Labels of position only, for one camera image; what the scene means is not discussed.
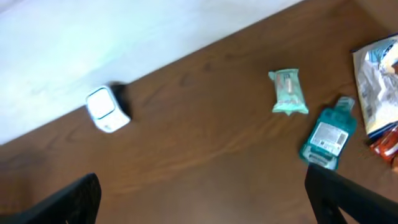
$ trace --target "bottle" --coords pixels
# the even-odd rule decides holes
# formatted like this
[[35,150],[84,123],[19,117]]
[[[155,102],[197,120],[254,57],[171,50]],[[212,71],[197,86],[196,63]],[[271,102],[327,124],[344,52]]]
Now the bottle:
[[356,129],[356,120],[351,115],[354,103],[354,99],[343,96],[333,109],[321,112],[310,137],[300,150],[304,161],[337,169],[341,152]]

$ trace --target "brown wooden surface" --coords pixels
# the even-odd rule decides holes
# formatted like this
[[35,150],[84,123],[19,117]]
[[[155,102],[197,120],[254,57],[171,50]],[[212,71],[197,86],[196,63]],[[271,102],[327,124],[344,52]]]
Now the brown wooden surface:
[[[95,172],[97,223],[313,223],[298,150],[325,105],[358,102],[349,50],[385,35],[354,1],[304,1],[129,85],[134,121],[114,134],[80,108],[3,146],[0,210]],[[272,114],[268,71],[296,67],[310,114]],[[338,173],[398,201],[353,114]]]

